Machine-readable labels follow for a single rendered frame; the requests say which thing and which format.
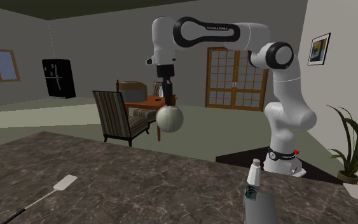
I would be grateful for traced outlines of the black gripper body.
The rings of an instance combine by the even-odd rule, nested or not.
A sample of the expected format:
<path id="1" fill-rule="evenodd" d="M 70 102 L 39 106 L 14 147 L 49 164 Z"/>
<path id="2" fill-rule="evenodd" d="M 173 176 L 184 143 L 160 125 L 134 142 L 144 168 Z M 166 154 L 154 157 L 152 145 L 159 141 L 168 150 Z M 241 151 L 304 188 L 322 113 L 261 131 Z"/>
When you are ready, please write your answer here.
<path id="1" fill-rule="evenodd" d="M 157 77 L 169 79 L 170 77 L 175 76 L 174 65 L 173 64 L 164 64 L 157 65 Z"/>

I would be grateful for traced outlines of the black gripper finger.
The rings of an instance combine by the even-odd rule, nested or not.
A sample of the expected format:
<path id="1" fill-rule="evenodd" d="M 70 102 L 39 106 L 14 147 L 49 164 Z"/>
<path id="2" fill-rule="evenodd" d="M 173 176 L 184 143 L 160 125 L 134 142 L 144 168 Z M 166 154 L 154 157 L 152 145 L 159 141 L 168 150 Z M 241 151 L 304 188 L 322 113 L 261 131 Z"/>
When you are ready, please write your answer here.
<path id="1" fill-rule="evenodd" d="M 172 93 L 172 83 L 170 81 L 170 78 L 163 78 L 163 94 L 165 98 L 165 104 L 167 106 L 172 106 L 173 93 Z"/>

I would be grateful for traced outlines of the white ball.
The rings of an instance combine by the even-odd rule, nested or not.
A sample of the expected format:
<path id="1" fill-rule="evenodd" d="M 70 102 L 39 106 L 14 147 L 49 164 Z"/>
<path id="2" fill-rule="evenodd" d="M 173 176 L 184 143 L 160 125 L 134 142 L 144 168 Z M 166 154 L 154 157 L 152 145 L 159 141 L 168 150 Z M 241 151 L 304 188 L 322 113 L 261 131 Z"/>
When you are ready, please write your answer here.
<path id="1" fill-rule="evenodd" d="M 162 132 L 176 132 L 183 124 L 184 115 L 176 106 L 163 106 L 157 111 L 156 122 Z"/>

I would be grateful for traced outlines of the orange wooden table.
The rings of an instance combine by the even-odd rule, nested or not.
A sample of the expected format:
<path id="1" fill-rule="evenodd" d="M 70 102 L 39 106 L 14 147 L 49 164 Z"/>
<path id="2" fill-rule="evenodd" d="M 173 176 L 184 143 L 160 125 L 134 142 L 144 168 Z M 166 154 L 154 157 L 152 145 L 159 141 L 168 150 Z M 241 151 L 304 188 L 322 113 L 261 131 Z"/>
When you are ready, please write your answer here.
<path id="1" fill-rule="evenodd" d="M 148 95 L 147 86 L 138 81 L 116 81 L 116 90 L 123 96 L 125 109 L 129 114 L 130 108 L 159 110 L 165 105 L 165 98 Z"/>

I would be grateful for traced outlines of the striped chair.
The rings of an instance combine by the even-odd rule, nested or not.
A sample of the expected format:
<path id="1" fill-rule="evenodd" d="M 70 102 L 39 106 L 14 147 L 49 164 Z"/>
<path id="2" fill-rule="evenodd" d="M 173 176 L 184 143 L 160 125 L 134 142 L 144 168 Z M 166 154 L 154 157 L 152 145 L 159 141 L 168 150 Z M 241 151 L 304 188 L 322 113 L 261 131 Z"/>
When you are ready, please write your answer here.
<path id="1" fill-rule="evenodd" d="M 156 114 L 157 110 L 155 109 L 136 108 L 133 111 L 134 116 L 143 117 L 148 121 L 148 123 L 156 122 Z"/>

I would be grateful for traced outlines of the wooden double door with panes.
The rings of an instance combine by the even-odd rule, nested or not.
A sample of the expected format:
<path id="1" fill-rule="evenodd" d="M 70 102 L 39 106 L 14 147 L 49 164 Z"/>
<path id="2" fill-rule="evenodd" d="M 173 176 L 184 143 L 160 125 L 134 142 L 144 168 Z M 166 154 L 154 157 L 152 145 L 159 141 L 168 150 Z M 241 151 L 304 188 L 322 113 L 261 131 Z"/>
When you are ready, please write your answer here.
<path id="1" fill-rule="evenodd" d="M 247 52 L 210 47 L 207 54 L 207 108 L 263 111 L 268 70 L 249 63 Z"/>

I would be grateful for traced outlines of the dark robot stand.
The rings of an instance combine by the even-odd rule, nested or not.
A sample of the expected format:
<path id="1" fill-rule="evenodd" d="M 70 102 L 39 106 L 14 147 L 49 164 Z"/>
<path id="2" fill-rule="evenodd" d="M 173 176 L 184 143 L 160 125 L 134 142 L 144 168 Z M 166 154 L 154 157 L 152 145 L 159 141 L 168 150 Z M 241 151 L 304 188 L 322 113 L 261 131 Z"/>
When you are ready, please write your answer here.
<path id="1" fill-rule="evenodd" d="M 261 162 L 265 161 L 267 150 L 268 150 L 267 147 L 263 147 L 253 150 L 242 151 L 238 153 L 221 155 L 216 157 L 216 162 L 249 168 L 254 158 L 260 159 Z M 324 182 L 334 183 L 339 185 L 343 184 L 343 181 L 338 179 L 337 177 L 332 176 L 327 172 L 303 160 L 300 161 L 302 163 L 302 167 L 306 170 L 306 174 L 303 176 L 303 178 L 313 179 L 317 181 L 324 181 Z"/>

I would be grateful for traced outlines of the black refrigerator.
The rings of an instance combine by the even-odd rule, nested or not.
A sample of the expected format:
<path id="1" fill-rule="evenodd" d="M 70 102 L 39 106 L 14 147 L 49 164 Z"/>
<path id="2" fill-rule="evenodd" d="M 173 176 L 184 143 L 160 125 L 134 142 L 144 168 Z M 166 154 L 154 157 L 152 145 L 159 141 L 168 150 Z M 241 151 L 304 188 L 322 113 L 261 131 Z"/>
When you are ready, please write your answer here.
<path id="1" fill-rule="evenodd" d="M 76 97 L 71 62 L 68 59 L 43 59 L 43 71 L 50 97 Z"/>

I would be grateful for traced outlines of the white bottle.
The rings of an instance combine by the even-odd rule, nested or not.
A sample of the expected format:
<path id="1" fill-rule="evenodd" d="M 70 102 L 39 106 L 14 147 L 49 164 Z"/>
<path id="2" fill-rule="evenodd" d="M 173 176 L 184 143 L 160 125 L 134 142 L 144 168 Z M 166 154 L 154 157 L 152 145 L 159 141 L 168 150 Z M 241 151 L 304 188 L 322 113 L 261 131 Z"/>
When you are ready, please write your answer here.
<path id="1" fill-rule="evenodd" d="M 259 186 L 261 178 L 261 161 L 254 158 L 249 169 L 247 182 L 252 186 Z"/>

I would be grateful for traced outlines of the small teal box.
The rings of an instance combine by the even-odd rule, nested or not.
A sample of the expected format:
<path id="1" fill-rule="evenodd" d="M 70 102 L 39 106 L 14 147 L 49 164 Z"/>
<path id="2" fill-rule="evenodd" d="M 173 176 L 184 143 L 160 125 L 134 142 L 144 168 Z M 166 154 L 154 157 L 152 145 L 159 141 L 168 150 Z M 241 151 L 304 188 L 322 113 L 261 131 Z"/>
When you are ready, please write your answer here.
<path id="1" fill-rule="evenodd" d="M 256 200 L 257 187 L 254 185 L 247 185 L 245 189 L 244 197 L 249 200 Z"/>

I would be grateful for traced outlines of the green potted plant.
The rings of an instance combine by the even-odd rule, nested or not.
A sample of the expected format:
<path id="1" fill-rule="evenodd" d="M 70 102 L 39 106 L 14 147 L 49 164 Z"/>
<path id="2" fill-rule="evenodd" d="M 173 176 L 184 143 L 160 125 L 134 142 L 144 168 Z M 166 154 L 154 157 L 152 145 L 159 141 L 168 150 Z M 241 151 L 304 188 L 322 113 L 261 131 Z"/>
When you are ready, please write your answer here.
<path id="1" fill-rule="evenodd" d="M 348 152 L 346 155 L 340 150 L 329 149 L 335 152 L 334 155 L 331 155 L 331 158 L 340 158 L 343 161 L 343 169 L 338 171 L 337 178 L 344 183 L 356 185 L 358 184 L 358 176 L 356 175 L 358 172 L 358 123 L 352 119 L 352 115 L 347 109 L 340 107 L 348 114 L 348 118 L 344 117 L 339 109 L 330 105 L 328 107 L 338 113 L 347 138 Z"/>

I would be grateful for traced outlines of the framed wall picture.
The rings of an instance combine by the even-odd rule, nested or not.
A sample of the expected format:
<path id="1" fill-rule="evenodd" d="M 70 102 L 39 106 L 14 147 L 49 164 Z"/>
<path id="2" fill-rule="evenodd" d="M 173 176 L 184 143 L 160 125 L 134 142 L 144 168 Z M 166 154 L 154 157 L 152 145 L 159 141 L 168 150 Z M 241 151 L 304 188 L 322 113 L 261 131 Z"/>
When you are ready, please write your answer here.
<path id="1" fill-rule="evenodd" d="M 308 66 L 324 65 L 331 33 L 313 38 L 308 57 Z"/>

